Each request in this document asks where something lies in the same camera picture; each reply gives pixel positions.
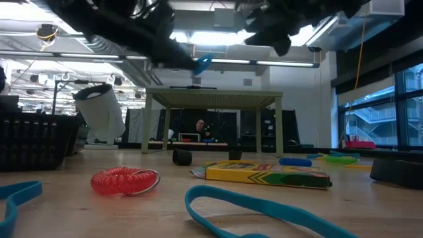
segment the man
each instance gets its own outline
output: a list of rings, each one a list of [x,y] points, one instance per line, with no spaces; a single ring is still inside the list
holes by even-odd
[[[199,119],[197,121],[195,132],[197,134],[201,135],[201,140],[211,138],[211,136],[210,136],[211,134],[210,134],[210,132],[205,130],[205,128],[204,128],[205,126],[206,126],[206,123],[204,122],[204,120]]]

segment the wire basket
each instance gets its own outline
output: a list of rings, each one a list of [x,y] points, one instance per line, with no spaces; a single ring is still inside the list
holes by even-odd
[[[63,163],[73,130],[81,123],[75,116],[2,112],[0,171],[57,168]]]

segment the wooden table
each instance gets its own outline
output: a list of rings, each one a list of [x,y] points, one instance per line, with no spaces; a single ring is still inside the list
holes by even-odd
[[[261,152],[261,110],[275,103],[276,112],[276,155],[284,154],[282,136],[282,93],[268,91],[227,91],[211,89],[147,89],[145,99],[145,114],[143,117],[143,141],[141,152],[148,153],[150,138],[151,107],[153,99],[166,108],[165,133],[163,141],[168,140],[169,124],[172,108],[193,109],[239,109],[256,111],[256,148]]]
[[[140,158],[138,150],[87,151],[69,157],[57,171],[0,173],[0,186],[41,180],[44,193],[19,208],[14,238],[213,237],[191,220],[184,195],[206,184],[306,209],[359,237],[421,237],[423,192],[375,182],[368,171],[327,169],[330,190],[242,184],[194,178],[190,167],[177,167],[172,151]],[[225,159],[227,153],[193,152],[194,163]],[[243,159],[274,164],[274,154],[244,153]],[[162,181],[138,197],[101,196],[92,191],[93,174],[115,166],[156,169]],[[314,237],[286,222],[211,199],[199,199],[194,209],[216,226],[242,235]],[[4,202],[0,203],[0,213]]]

